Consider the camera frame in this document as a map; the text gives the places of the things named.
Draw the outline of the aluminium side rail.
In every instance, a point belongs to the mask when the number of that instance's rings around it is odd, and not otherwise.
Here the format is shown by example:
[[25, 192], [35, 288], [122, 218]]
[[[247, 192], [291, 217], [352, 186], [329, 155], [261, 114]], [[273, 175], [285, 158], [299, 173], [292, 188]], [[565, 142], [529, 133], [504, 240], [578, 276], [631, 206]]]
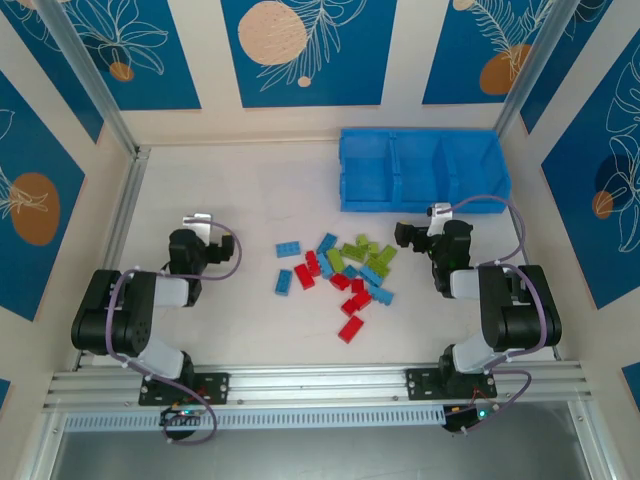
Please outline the aluminium side rail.
[[[109, 356], [105, 343], [105, 323], [109, 307], [109, 297], [113, 283], [117, 282], [120, 273], [118, 267], [130, 230], [140, 189], [148, 166], [149, 149], [141, 150], [141, 157], [136, 158], [129, 166], [125, 184], [119, 197], [115, 216], [110, 224], [106, 245], [106, 253], [102, 264], [89, 277], [89, 282], [81, 300], [78, 311], [71, 326], [71, 342], [78, 356], [89, 352], [95, 355]], [[80, 364], [76, 359], [74, 368]]]

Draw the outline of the grey metal sheet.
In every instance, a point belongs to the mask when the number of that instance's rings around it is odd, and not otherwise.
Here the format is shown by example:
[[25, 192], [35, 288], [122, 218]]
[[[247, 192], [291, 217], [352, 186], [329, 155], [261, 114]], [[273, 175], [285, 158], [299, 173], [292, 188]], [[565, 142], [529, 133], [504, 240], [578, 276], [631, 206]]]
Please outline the grey metal sheet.
[[226, 431], [180, 447], [156, 433], [70, 433], [52, 480], [591, 480], [564, 441], [404, 427]]

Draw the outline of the blue three-compartment plastic bin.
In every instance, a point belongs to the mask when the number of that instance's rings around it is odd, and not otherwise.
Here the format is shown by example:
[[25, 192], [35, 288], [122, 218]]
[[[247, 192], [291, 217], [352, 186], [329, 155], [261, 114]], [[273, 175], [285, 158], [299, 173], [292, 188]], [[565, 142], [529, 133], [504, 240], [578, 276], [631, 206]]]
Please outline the blue three-compartment plastic bin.
[[492, 130], [344, 129], [339, 161], [345, 212], [424, 213], [434, 203], [511, 196]]

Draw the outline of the black controller board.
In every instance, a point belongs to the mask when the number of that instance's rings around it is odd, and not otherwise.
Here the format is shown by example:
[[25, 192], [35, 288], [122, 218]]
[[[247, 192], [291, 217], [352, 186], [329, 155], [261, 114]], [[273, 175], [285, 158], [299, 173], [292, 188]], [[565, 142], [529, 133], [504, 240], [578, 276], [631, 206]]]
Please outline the black controller board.
[[443, 428], [450, 433], [463, 433], [489, 418], [490, 409], [477, 406], [445, 406]]
[[202, 415], [202, 410], [168, 407], [160, 413], [159, 425], [162, 428], [196, 427], [200, 425]]

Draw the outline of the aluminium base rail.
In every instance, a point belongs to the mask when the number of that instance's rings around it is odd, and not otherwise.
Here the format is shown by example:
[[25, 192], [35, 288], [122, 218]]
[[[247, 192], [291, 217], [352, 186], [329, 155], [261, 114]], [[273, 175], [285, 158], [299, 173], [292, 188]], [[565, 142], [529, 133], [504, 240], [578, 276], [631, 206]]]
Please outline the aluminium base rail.
[[[359, 364], [317, 366], [201, 365], [206, 375], [226, 373], [229, 408], [361, 407], [409, 404], [407, 366]], [[142, 378], [117, 366], [83, 365], [54, 373], [43, 407], [47, 411], [127, 411], [138, 408]], [[505, 402], [590, 400], [593, 389], [577, 361], [502, 364], [479, 386], [484, 396]]]

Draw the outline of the blue floral wall panel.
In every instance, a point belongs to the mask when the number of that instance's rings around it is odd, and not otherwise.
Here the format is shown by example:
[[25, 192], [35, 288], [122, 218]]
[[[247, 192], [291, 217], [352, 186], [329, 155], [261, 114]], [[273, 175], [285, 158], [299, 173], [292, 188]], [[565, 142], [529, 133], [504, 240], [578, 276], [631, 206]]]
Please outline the blue floral wall panel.
[[598, 308], [640, 286], [640, 41], [614, 62], [542, 163]]
[[613, 0], [580, 0], [520, 109], [530, 134]]
[[120, 110], [201, 108], [168, 0], [61, 6]]
[[76, 77], [32, 0], [0, 0], [5, 15], [94, 144], [104, 119]]
[[424, 105], [501, 103], [556, 0], [450, 0]]
[[84, 179], [0, 72], [0, 307], [36, 318]]
[[245, 109], [378, 106], [397, 0], [221, 0]]

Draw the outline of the aluminium frame post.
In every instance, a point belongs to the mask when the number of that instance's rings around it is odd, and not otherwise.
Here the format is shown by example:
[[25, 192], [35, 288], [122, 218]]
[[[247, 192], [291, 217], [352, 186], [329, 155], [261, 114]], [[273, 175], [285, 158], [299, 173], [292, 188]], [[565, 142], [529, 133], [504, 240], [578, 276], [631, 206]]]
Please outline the aluminium frame post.
[[503, 141], [519, 116], [525, 100], [546, 66], [555, 46], [563, 35], [580, 0], [554, 0], [548, 18], [542, 25], [525, 63], [506, 96], [493, 130]]
[[33, 0], [33, 2], [48, 31], [105, 124], [129, 157], [135, 160], [139, 152], [139, 145], [126, 125], [117, 103], [63, 7], [57, 0]]

